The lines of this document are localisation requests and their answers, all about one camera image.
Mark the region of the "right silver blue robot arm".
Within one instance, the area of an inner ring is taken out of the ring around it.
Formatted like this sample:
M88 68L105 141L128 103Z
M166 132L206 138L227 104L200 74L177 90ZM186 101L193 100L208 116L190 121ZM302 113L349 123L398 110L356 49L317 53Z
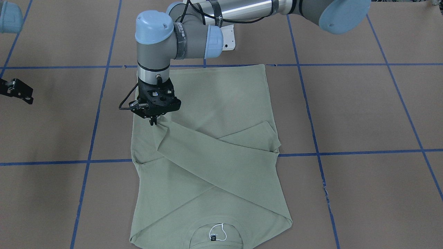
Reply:
M24 24L24 17L20 7L9 1L1 1L0 32L7 34L19 34ZM21 80L14 78L11 81L0 79L1 95L19 98L27 104L33 104L33 88Z

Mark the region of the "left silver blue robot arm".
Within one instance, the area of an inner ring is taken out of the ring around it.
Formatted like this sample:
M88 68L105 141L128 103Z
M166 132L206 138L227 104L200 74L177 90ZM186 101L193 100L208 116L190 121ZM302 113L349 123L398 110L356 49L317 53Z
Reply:
M170 79L171 60L217 58L223 51L222 27L251 24L275 15L297 14L331 34L355 28L370 9L370 0L206 0L175 2L166 12L147 10L138 14L137 42L138 95L128 110L149 118L178 111Z

